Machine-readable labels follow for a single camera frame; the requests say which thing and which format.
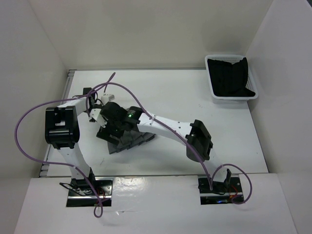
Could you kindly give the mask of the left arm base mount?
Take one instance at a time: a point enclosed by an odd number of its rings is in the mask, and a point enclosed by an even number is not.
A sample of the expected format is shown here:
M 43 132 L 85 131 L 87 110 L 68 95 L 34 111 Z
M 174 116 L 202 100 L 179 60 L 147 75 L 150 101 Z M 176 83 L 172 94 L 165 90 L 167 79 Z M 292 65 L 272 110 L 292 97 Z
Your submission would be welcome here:
M 86 182 L 79 185 L 73 179 L 70 183 L 60 182 L 59 185 L 68 191 L 66 207 L 94 207 L 98 204 L 96 194 L 102 200 L 103 207 L 110 207 L 112 204 L 112 178 L 95 177 L 93 187 L 96 193 Z

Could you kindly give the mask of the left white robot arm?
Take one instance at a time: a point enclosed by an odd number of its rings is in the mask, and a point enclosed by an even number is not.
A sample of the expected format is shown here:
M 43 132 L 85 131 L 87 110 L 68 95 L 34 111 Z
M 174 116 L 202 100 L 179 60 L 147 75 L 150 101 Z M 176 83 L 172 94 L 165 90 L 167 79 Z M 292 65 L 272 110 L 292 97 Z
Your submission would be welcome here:
M 86 163 L 78 145 L 80 130 L 78 116 L 86 112 L 86 95 L 91 88 L 83 89 L 83 97 L 45 110 L 45 140 L 64 158 L 70 167 L 71 186 L 80 193 L 91 195 L 97 190 L 97 182 L 91 167 Z

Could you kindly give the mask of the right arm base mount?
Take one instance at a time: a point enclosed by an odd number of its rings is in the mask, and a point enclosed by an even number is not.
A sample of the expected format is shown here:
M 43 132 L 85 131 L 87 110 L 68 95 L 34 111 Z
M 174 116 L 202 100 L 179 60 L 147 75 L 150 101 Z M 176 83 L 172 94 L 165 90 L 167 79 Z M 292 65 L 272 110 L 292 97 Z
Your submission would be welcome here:
M 226 188 L 224 184 L 214 182 L 214 190 L 209 190 L 207 178 L 198 177 L 198 189 L 200 194 L 201 205 L 214 204 L 233 204 L 244 201 L 242 186 L 239 177 L 231 177 L 229 186 Z

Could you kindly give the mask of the grey pleated skirt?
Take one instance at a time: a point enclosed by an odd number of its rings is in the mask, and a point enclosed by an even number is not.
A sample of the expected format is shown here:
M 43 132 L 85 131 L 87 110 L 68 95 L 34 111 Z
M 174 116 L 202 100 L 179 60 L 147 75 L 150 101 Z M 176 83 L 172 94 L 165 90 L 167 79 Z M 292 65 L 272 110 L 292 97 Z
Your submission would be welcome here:
M 135 146 L 139 146 L 144 142 L 148 142 L 154 139 L 156 136 L 153 133 L 140 132 L 134 125 L 134 123 L 138 121 L 138 118 L 143 113 L 141 108 L 132 106 L 126 110 L 127 116 L 125 120 L 133 126 L 133 129 L 123 132 L 118 145 L 113 145 L 108 142 L 109 154 L 119 153 L 123 150 L 128 150 Z

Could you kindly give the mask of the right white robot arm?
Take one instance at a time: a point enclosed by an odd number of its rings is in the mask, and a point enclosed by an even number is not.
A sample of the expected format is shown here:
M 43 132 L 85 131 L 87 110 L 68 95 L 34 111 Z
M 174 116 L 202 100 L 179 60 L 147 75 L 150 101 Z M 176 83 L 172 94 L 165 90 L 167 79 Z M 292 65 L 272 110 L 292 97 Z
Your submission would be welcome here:
M 90 111 L 90 121 L 100 129 L 97 137 L 107 141 L 110 154 L 128 150 L 156 136 L 175 140 L 186 147 L 188 159 L 218 172 L 222 165 L 210 155 L 213 148 L 212 137 L 200 120 L 181 122 L 163 118 L 146 111 L 142 107 L 123 108 L 115 102 L 95 105 Z

